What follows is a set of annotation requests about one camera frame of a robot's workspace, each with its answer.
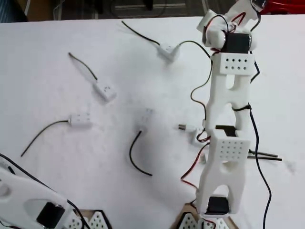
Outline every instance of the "white 3d-printed bracket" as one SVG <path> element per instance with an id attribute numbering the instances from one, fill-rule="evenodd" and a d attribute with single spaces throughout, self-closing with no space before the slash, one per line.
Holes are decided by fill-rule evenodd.
<path id="1" fill-rule="evenodd" d="M 215 129 L 217 118 L 227 104 L 242 108 L 248 104 L 251 75 L 254 73 L 254 56 L 242 53 L 218 53 L 212 57 L 210 100 L 206 106 L 205 129 L 210 139 L 209 157 L 200 177 L 196 192 L 197 210 L 207 216 L 209 198 L 221 186 L 228 186 L 226 197 L 229 213 L 237 213 L 245 183 L 245 161 L 250 140 L 246 137 L 249 110 L 235 112 L 236 136 L 227 136 L 224 130 Z M 234 74 L 234 85 L 226 87 L 227 75 Z"/>

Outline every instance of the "metal rod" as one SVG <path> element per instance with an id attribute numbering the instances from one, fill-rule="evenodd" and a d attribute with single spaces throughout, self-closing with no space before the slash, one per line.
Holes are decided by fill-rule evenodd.
<path id="1" fill-rule="evenodd" d="M 255 156 L 248 156 L 249 159 L 255 159 Z M 275 158 L 275 157 L 266 157 L 266 156 L 258 156 L 257 157 L 260 160 L 271 160 L 271 161 L 282 161 L 281 158 Z"/>

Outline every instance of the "electronic component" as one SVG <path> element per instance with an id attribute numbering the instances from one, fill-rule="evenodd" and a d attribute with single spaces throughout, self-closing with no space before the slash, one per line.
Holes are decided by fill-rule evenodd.
<path id="1" fill-rule="evenodd" d="M 172 46 L 167 43 L 162 43 L 158 47 L 158 52 L 164 56 L 167 60 L 173 62 L 175 61 L 179 56 L 179 48 L 180 45 Z"/>
<path id="2" fill-rule="evenodd" d="M 114 91 L 113 87 L 105 82 L 105 81 L 98 81 L 98 78 L 96 77 L 96 75 L 94 74 L 94 72 L 91 70 L 91 68 L 86 65 L 83 61 L 81 61 L 80 59 L 76 58 L 73 54 L 71 54 L 71 52 L 69 52 L 69 56 L 72 57 L 73 59 L 77 60 L 78 62 L 80 62 L 81 64 L 83 64 L 92 74 L 92 76 L 95 79 L 95 82 L 93 83 L 93 88 L 97 91 L 97 93 L 102 96 L 102 98 L 107 101 L 110 102 L 112 99 L 114 99 L 116 97 L 116 92 Z"/>
<path id="3" fill-rule="evenodd" d="M 91 115 L 88 112 L 72 114 L 70 116 L 69 123 L 72 127 L 91 127 Z"/>
<path id="4" fill-rule="evenodd" d="M 221 52 L 249 53 L 251 35 L 247 33 L 227 33 Z"/>
<path id="5" fill-rule="evenodd" d="M 97 81 L 93 84 L 93 87 L 97 91 L 97 93 L 101 95 L 103 99 L 107 102 L 110 102 L 116 97 L 116 92 L 113 87 L 105 81 Z"/>
<path id="6" fill-rule="evenodd" d="M 154 110 L 151 108 L 145 108 L 143 111 L 139 113 L 138 120 L 136 123 L 136 129 L 137 131 L 142 132 L 142 136 L 144 136 L 147 133 L 148 126 L 152 121 L 153 113 Z"/>

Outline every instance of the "dark floor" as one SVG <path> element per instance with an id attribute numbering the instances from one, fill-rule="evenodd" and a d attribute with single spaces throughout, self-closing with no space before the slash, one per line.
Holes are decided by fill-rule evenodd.
<path id="1" fill-rule="evenodd" d="M 66 0 L 54 11 L 56 20 L 203 16 L 208 9 L 225 13 L 235 0 Z"/>

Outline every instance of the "red wire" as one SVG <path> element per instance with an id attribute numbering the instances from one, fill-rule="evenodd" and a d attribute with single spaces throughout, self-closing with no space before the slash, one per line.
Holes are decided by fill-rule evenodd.
<path id="1" fill-rule="evenodd" d="M 193 162 L 192 166 L 191 166 L 191 167 L 182 175 L 182 177 L 180 178 L 180 180 L 181 180 L 182 182 L 184 182 L 184 183 L 186 183 L 186 184 L 188 184 L 188 185 L 194 187 L 195 189 L 198 189 L 197 186 L 194 185 L 194 184 L 192 184 L 191 182 L 186 181 L 184 178 L 186 178 L 186 177 L 191 173 L 191 171 L 194 169 L 195 165 L 197 164 L 197 162 L 198 162 L 198 160 L 199 160 L 199 157 L 200 157 L 201 152 L 202 152 L 203 149 L 204 149 L 207 145 L 209 145 L 209 144 L 210 144 L 210 143 L 205 144 L 205 145 L 200 149 L 200 151 L 198 152 L 197 157 L 196 157 L 195 161 Z"/>
<path id="2" fill-rule="evenodd" d="M 243 19 L 245 18 L 245 16 L 246 16 L 246 12 L 242 12 L 242 13 L 238 14 L 235 18 L 233 18 L 231 21 L 235 21 L 236 19 L 242 17 L 238 22 L 238 25 L 240 25 L 242 23 Z"/>
<path id="3" fill-rule="evenodd" d="M 206 221 L 206 222 L 208 222 L 208 223 L 212 223 L 212 224 L 214 225 L 213 229 L 216 229 L 216 223 L 215 223 L 215 222 L 209 221 L 209 220 L 207 220 L 207 219 L 205 219 L 205 218 L 203 218 L 203 219 L 204 219 L 204 221 Z"/>

